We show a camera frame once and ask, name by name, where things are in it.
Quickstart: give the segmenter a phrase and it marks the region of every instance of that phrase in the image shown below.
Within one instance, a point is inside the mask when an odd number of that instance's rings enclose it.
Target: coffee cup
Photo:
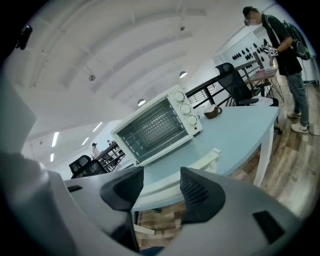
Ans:
[[[212,119],[217,117],[218,115],[220,115],[222,113],[222,108],[217,106],[217,105],[210,105],[208,106],[205,110],[204,110],[204,115],[206,116],[206,118],[208,119]]]

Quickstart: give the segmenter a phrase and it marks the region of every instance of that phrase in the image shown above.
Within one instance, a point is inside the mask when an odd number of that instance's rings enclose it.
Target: mesh grille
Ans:
[[[196,207],[206,201],[209,197],[208,190],[204,186],[185,175],[181,177],[180,188],[186,207]]]

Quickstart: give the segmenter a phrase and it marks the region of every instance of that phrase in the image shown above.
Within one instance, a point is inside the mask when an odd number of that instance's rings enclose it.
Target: white ceiling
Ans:
[[[74,152],[91,147],[92,140],[105,127],[105,124],[102,124],[93,132],[97,125],[98,123],[95,123],[60,131],[54,147],[52,147],[53,134],[27,141],[26,145],[30,150],[30,156],[43,163],[46,167],[56,164],[57,161],[68,159],[68,156]],[[50,162],[51,153],[54,153],[52,163]]]
[[[4,67],[37,116],[29,141],[50,141],[47,136],[56,131],[122,119],[138,108],[139,99],[151,100],[176,84],[184,86],[244,27],[244,6],[263,10],[271,3],[50,1],[28,23],[33,32],[27,48],[13,51]],[[180,71],[188,75],[179,79]],[[94,81],[89,81],[91,74]],[[72,134],[81,137],[76,130]]]

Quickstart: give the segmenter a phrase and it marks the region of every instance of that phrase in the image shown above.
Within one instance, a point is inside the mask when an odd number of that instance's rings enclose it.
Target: green backpack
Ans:
[[[270,29],[272,29],[269,21],[268,21],[268,17],[269,15],[266,17],[266,23],[268,24],[268,27]],[[286,29],[286,31],[289,33],[289,35],[291,36],[291,38],[293,39],[293,43],[290,46],[294,52],[295,55],[299,58],[301,58],[304,61],[307,61],[310,59],[310,53],[309,53],[309,49],[307,47],[307,43],[304,39],[304,36],[301,34],[301,32],[296,28],[295,25],[286,22],[285,20],[283,21],[283,25]],[[277,34],[275,31],[273,31],[276,39],[278,40],[278,43],[281,44]]]

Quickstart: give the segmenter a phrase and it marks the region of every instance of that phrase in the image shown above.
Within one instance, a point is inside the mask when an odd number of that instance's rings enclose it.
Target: black office chair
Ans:
[[[259,101],[258,98],[253,98],[253,93],[249,90],[241,75],[235,70],[231,63],[223,63],[216,66],[216,68],[220,72],[220,75],[217,77],[217,82],[234,99],[236,106],[249,106]],[[269,85],[270,83],[266,82],[256,85],[256,88],[265,90],[265,87]],[[279,106],[279,101],[276,98],[270,99],[272,100],[272,104],[269,105],[270,107]],[[279,127],[274,127],[274,130],[276,130],[279,135],[283,133]]]
[[[108,172],[103,168],[101,163],[98,160],[92,160],[88,162],[85,166],[77,170],[71,179],[82,178],[82,177],[89,177],[95,176],[100,174],[107,174]]]
[[[71,169],[71,172],[75,174],[89,162],[91,162],[91,158],[84,154],[80,156],[77,160],[75,160],[73,163],[69,164],[69,167]]]

